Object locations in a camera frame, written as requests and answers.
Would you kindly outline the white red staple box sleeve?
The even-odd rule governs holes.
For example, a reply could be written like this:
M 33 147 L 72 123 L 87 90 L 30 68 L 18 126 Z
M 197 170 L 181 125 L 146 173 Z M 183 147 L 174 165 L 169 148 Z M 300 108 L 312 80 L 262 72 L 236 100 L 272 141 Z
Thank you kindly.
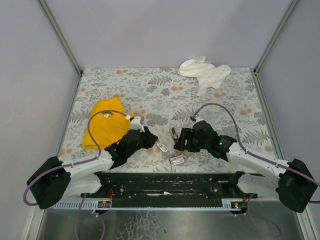
M 177 166 L 185 162 L 183 155 L 175 156 L 169 159 L 171 166 Z

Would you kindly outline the brown staple box tray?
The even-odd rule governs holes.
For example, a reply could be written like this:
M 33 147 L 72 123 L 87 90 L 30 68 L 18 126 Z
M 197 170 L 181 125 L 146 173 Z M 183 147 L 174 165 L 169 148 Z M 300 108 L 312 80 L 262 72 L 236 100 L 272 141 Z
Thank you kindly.
M 195 153 L 194 152 L 189 152 L 189 151 L 183 151 L 181 154 L 183 155 L 183 157 L 185 159 L 187 159 L 187 158 L 191 157 Z

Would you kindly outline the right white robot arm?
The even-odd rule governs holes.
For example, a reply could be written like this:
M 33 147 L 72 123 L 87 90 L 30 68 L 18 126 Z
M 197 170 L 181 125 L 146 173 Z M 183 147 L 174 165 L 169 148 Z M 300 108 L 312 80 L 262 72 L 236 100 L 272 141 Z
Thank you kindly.
M 301 160 L 295 158 L 289 162 L 259 156 L 256 152 L 245 150 L 239 140 L 219 135 L 203 119 L 195 122 L 192 128 L 181 129 L 174 149 L 191 153 L 206 150 L 216 159 L 256 172 L 256 175 L 237 172 L 232 183 L 245 194 L 280 200 L 285 207 L 297 213 L 305 210 L 318 187 Z

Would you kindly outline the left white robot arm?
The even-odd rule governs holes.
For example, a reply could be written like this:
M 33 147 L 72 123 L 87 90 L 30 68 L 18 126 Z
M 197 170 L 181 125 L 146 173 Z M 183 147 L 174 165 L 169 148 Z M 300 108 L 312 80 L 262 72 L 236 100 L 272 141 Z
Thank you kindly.
M 105 173 L 122 166 L 140 149 L 152 148 L 158 137 L 148 127 L 143 131 L 130 129 L 119 141 L 105 147 L 99 155 L 80 158 L 64 163 L 57 156 L 48 158 L 27 180 L 23 201 L 31 193 L 35 205 L 48 209 L 64 197 L 96 193 L 102 186 L 96 173 Z

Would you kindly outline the beige stapler magazine part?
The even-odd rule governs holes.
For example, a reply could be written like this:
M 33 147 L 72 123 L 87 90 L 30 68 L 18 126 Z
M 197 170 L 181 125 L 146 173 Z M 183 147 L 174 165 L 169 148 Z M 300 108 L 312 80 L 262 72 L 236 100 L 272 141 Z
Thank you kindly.
M 174 127 L 171 128 L 170 130 L 170 134 L 171 134 L 171 138 L 173 139 L 173 141 L 176 143 L 179 140 L 179 136 L 176 133 L 176 129 Z

